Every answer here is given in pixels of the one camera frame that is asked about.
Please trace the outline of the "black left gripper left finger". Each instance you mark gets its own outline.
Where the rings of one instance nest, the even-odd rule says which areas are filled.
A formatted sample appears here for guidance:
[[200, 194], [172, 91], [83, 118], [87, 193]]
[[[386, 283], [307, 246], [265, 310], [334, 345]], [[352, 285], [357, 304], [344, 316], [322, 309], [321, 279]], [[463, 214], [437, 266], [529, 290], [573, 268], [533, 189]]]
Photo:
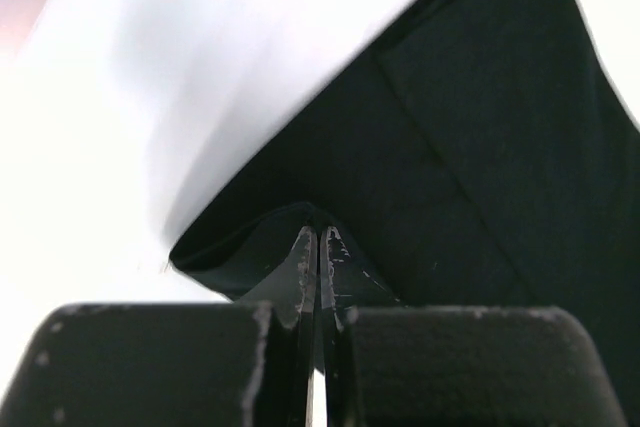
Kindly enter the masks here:
[[234, 303], [71, 304], [14, 379], [18, 426], [307, 426], [317, 235]]

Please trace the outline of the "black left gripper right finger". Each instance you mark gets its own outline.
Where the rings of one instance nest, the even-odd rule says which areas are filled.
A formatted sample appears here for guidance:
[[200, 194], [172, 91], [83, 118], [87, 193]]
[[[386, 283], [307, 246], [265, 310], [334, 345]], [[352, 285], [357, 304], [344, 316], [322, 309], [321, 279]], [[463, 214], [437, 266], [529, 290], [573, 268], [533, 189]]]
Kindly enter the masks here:
[[349, 252], [319, 243], [331, 426], [623, 426], [583, 326], [555, 308], [409, 308]]

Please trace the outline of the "black t shirt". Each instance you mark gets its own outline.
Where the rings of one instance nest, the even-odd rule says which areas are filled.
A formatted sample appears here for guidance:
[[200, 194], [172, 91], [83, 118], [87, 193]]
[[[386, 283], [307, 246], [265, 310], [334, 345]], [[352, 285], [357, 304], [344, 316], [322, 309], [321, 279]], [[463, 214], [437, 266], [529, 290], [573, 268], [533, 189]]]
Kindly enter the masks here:
[[639, 421], [639, 133], [576, 0], [418, 0], [172, 249], [235, 298], [304, 223], [412, 305], [556, 305]]

